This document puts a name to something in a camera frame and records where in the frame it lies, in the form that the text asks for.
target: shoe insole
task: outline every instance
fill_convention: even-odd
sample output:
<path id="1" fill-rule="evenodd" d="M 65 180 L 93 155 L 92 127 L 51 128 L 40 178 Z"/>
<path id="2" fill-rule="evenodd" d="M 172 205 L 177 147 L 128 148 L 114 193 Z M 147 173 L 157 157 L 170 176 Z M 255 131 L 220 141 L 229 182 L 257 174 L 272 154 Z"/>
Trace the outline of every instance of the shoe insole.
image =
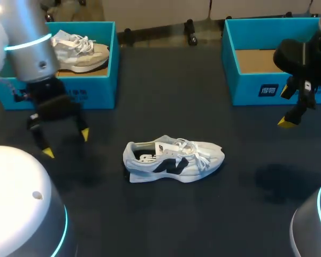
<path id="1" fill-rule="evenodd" d="M 155 150 L 137 150 L 133 152 L 135 158 L 141 162 L 152 162 L 156 159 Z"/>

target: shoe box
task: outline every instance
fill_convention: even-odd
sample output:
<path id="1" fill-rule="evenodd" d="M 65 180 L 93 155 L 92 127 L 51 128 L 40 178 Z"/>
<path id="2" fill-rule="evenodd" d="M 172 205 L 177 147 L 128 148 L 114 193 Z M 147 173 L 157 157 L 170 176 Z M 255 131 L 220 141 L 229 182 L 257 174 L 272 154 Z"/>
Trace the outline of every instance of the shoe box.
<path id="1" fill-rule="evenodd" d="M 119 43 L 114 22 L 49 22 L 47 23 L 52 35 L 59 30 L 70 34 L 88 36 L 96 43 L 110 47 L 109 62 L 101 70 L 75 74 L 59 71 L 56 76 L 64 83 L 64 86 L 72 99 L 82 103 L 84 109 L 113 109 L 116 100 L 118 67 L 119 67 Z M 26 84 L 14 77 L 14 71 L 9 62 L 6 62 L 0 76 L 6 84 L 16 88 L 18 94 L 23 94 Z M 0 82 L 0 101 L 5 110 L 34 109 L 29 101 L 16 103 L 13 99 L 11 88 Z"/>
<path id="2" fill-rule="evenodd" d="M 296 104 L 280 94 L 290 77 L 273 62 L 284 39 L 307 42 L 319 18 L 230 19 L 225 21 L 222 61 L 233 105 Z M 316 92 L 321 103 L 321 88 Z"/>

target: black n logo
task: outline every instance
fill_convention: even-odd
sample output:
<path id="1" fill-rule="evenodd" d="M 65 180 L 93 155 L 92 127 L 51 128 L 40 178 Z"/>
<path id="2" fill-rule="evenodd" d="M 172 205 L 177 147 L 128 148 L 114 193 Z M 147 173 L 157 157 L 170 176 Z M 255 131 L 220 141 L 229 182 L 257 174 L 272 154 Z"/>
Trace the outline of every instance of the black n logo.
<path id="1" fill-rule="evenodd" d="M 154 172 L 158 173 L 166 170 L 167 173 L 180 175 L 188 164 L 188 160 L 186 158 L 182 158 L 176 167 L 176 159 L 166 159 L 154 170 Z"/>

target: blue shoe box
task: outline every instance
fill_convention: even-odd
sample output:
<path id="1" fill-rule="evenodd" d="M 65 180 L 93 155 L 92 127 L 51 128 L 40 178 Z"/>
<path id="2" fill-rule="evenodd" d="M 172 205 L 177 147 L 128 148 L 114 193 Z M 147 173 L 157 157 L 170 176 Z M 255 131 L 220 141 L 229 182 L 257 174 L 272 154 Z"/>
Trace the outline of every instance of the blue shoe box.
<path id="1" fill-rule="evenodd" d="M 59 77 L 64 83 L 68 93 L 77 102 L 81 102 L 84 109 L 113 109 L 116 100 L 118 66 L 119 66 L 119 43 L 114 22 L 50 22 L 47 23 L 52 35 L 60 29 L 70 34 L 88 36 L 96 43 L 110 47 L 109 64 L 107 75 L 90 77 Z M 9 62 L 5 63 L 0 76 L 7 80 L 17 92 L 23 92 L 26 84 L 14 77 L 14 72 Z M 5 110 L 33 109 L 31 102 L 23 101 L 16 103 L 11 89 L 0 82 L 0 101 Z"/>
<path id="2" fill-rule="evenodd" d="M 280 97 L 289 74 L 285 72 L 242 73 L 236 51 L 276 49 L 283 39 L 306 42 L 318 29 L 319 18 L 269 18 L 226 20 L 222 61 L 233 105 L 295 104 Z M 321 103 L 321 88 L 316 93 Z"/>

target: shoe tongue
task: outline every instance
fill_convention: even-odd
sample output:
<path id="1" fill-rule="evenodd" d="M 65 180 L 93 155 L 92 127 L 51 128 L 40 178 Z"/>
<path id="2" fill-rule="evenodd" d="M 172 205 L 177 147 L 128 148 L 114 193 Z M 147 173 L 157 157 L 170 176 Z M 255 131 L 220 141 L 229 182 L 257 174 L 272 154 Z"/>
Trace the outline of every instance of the shoe tongue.
<path id="1" fill-rule="evenodd" d="M 155 142 L 156 155 L 162 155 L 165 150 L 170 150 L 173 152 L 178 152 L 179 146 L 171 145 L 168 143 Z"/>
<path id="2" fill-rule="evenodd" d="M 70 39 L 70 34 L 69 33 L 66 33 L 65 31 L 59 31 L 57 32 L 56 35 L 54 35 L 53 37 L 56 38 L 56 39 L 59 39 L 59 40 L 69 40 Z"/>
<path id="3" fill-rule="evenodd" d="M 57 43 L 64 44 L 68 47 L 76 47 L 76 43 L 70 40 L 71 35 L 65 31 L 59 31 L 52 37 L 52 44 L 55 46 Z"/>

